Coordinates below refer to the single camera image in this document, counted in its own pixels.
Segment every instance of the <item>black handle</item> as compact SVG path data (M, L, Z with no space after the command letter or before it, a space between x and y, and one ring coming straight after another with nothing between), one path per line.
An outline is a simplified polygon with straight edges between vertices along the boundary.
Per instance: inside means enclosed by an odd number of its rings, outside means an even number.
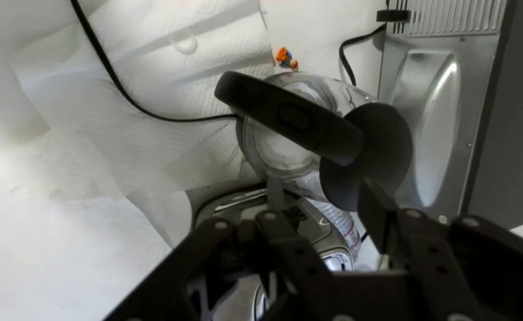
M273 84L228 72L216 98L248 118L335 163L351 164L364 145L362 132L333 113Z

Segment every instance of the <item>metal screw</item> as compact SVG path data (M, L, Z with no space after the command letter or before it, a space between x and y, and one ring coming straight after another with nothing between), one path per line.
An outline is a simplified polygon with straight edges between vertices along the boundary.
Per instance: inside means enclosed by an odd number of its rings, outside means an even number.
M273 220L276 220L276 216L275 216L275 212L266 212L266 214L264 214L264 220L273 221Z
M448 225L449 220L448 220L446 216L439 216L439 223L441 223L441 225Z
M226 225L226 221L217 221L217 223L214 223L214 228L225 230L225 228L228 228L228 225Z
M346 314L339 314L332 321L353 321L353 318L351 316L346 316Z
M462 220L462 225L466 225L469 228L478 228L480 227L480 223L476 220L471 220L471 218Z
M451 314L449 318L446 318L448 321L473 321L471 318L464 316L464 314Z
M419 220L419 218L421 218L421 212L417 212L417 211L405 211L405 214L407 214L408 218L414 218L414 220Z

